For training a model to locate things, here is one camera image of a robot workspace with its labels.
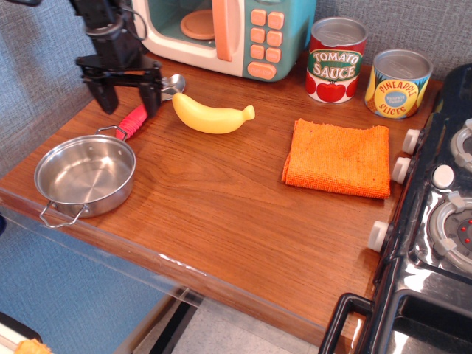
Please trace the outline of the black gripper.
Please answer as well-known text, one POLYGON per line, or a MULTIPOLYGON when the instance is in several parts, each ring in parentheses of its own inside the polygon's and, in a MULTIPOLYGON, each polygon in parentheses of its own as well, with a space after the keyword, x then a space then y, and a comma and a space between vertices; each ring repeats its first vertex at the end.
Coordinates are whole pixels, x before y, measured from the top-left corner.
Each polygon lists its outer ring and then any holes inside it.
POLYGON ((85 26, 85 31, 95 53, 78 57, 76 64, 101 109, 107 114, 117 109, 115 86, 139 87, 147 117, 154 117, 162 104, 160 63, 145 55, 144 39, 135 26, 85 26))

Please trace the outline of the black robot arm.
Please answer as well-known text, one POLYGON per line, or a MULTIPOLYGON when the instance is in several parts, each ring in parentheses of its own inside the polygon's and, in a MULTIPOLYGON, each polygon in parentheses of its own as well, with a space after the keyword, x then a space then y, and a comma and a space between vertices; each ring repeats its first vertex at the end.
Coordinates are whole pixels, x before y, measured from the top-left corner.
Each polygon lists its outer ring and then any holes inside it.
POLYGON ((107 114, 117 109, 117 86, 139 90, 149 117, 162 101, 161 64, 146 55, 143 39, 136 31, 137 13, 124 1, 72 1, 76 14, 83 18, 85 32, 95 53, 76 59, 83 82, 107 114))

